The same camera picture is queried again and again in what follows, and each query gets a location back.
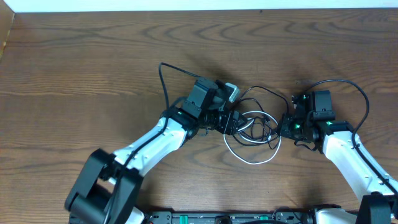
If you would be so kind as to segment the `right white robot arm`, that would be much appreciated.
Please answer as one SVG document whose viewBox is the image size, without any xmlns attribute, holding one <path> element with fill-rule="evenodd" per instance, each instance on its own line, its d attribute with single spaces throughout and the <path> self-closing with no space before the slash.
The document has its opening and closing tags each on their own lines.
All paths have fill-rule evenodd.
<svg viewBox="0 0 398 224">
<path fill-rule="evenodd" d="M 347 121 L 334 116 L 284 114 L 277 132 L 296 146 L 313 143 L 341 172 L 360 202 L 357 214 L 337 207 L 315 209 L 315 223 L 390 223 L 397 217 L 397 181 L 368 153 Z"/>
</svg>

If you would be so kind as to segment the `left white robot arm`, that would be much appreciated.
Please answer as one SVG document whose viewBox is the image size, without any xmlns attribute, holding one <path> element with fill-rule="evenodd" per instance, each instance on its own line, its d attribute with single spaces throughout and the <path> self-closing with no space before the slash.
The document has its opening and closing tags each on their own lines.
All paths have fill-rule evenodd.
<svg viewBox="0 0 398 224">
<path fill-rule="evenodd" d="M 142 223 L 136 208 L 144 176 L 165 156 L 181 148 L 199 129 L 234 135 L 248 125 L 237 111 L 207 110 L 195 117 L 181 108 L 162 113 L 159 122 L 134 143 L 109 154 L 93 152 L 65 201 L 65 209 L 83 223 Z"/>
</svg>

